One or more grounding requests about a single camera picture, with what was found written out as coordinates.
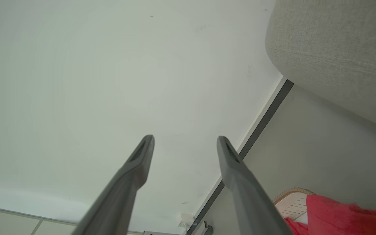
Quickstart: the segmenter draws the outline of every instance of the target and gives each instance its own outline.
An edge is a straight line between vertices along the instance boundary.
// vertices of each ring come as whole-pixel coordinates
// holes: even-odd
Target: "wall trim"
[[[262,133],[263,129],[269,123],[278,107],[281,105],[286,95],[290,92],[293,85],[294,83],[292,83],[290,80],[287,80],[283,76],[279,79],[275,87],[270,92],[270,95],[265,100],[265,103],[262,105],[258,114],[256,115],[249,130],[246,132],[239,146],[237,146],[236,148],[236,151],[239,153],[240,159],[244,159],[259,135]],[[224,183],[222,182],[220,176],[217,179],[215,185],[208,193],[204,202],[201,204],[198,211],[194,214],[195,220],[192,226],[189,228],[187,235],[191,235],[195,231],[223,188]]]

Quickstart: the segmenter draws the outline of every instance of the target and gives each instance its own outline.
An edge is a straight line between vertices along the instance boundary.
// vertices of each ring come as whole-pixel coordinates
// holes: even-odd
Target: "wall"
[[[245,157],[270,198],[292,187],[376,210],[376,125],[294,86]],[[239,234],[225,188],[205,216]]]
[[[273,0],[0,0],[0,208],[77,222],[147,134],[130,229],[182,234],[281,77]]]

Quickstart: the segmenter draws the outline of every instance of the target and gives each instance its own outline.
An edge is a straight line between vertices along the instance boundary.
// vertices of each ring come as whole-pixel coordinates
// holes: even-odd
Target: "red cloth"
[[[308,226],[286,218],[294,235],[376,235],[376,211],[318,195],[307,196]]]

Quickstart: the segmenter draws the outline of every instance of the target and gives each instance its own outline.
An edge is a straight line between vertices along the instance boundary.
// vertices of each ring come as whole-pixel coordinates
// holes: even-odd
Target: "gray trim strip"
[[[249,152],[249,150],[252,148],[255,141],[258,139],[259,135],[262,133],[262,131],[265,129],[273,115],[275,114],[278,107],[281,105],[282,101],[284,101],[285,97],[290,92],[292,86],[294,83],[292,83],[290,80],[286,80],[284,85],[282,85],[281,89],[278,92],[278,95],[276,95],[275,99],[269,106],[268,110],[266,111],[265,115],[263,116],[262,120],[259,122],[255,130],[253,131],[250,138],[247,140],[246,144],[240,150],[239,153],[239,159],[243,160],[246,156],[246,154]],[[206,215],[207,211],[211,208],[213,205],[215,199],[217,199],[218,195],[220,194],[221,190],[224,188],[224,183],[221,181],[218,186],[216,187],[215,191],[211,195],[210,199],[206,202],[201,212],[198,214],[197,218],[194,220],[194,223],[189,228],[187,235],[191,235],[195,229],[197,229],[197,226],[200,224],[200,222],[203,220],[204,216]]]
[[[39,229],[39,227],[40,227],[40,225],[41,225],[42,222],[43,222],[43,220],[40,220],[40,221],[37,223],[36,227],[35,227],[34,230],[31,232],[30,235],[34,235],[34,234],[37,232],[37,229]]]

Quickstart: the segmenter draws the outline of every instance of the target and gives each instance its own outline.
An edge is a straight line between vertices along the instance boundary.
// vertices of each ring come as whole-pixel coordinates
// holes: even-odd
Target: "electrical outlet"
[[[181,213],[181,221],[178,224],[178,227],[190,227],[194,223],[194,216],[192,214]]]

